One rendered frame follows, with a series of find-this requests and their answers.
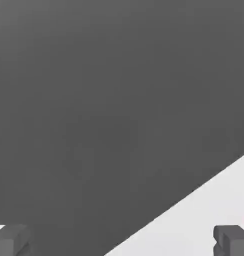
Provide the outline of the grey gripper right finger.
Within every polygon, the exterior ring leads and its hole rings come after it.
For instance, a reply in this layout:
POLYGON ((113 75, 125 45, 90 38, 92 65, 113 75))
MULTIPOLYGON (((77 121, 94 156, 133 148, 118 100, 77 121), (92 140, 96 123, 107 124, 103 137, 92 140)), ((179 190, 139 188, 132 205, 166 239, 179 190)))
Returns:
POLYGON ((244 256, 244 229, 238 225, 216 225, 213 256, 244 256))

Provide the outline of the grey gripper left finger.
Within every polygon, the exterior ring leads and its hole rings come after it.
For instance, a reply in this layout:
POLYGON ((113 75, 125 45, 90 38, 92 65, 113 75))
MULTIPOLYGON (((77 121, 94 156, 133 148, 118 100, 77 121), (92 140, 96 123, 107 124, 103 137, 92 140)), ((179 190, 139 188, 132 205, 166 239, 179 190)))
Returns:
POLYGON ((0 256, 31 256, 30 230, 24 224, 0 229, 0 256))

